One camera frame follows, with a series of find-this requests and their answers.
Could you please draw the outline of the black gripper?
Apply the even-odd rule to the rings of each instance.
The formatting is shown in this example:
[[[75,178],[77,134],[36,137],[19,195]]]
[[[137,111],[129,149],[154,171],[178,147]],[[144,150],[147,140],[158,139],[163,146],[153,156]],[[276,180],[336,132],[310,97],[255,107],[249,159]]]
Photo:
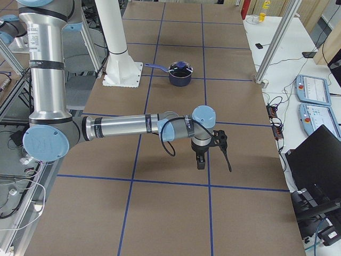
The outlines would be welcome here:
[[[191,139],[191,148],[196,153],[197,159],[197,169],[204,170],[205,169],[205,153],[208,151],[210,144],[210,139]]]

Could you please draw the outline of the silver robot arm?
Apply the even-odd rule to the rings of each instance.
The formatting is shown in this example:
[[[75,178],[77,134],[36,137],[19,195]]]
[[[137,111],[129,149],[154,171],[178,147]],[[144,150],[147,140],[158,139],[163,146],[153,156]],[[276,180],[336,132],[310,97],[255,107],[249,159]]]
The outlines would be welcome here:
[[[52,162],[64,157],[76,144],[130,134],[158,134],[161,142],[190,138],[197,168],[205,166],[205,153],[224,139],[214,130],[215,111],[199,106],[193,113],[92,118],[73,117],[67,111],[62,31],[70,21],[81,21],[80,1],[19,1],[20,18],[28,32],[29,67],[34,91],[34,111],[23,146],[34,159]]]
[[[27,30],[20,19],[14,14],[1,17],[1,40],[6,44],[11,44],[15,38],[27,35]]]

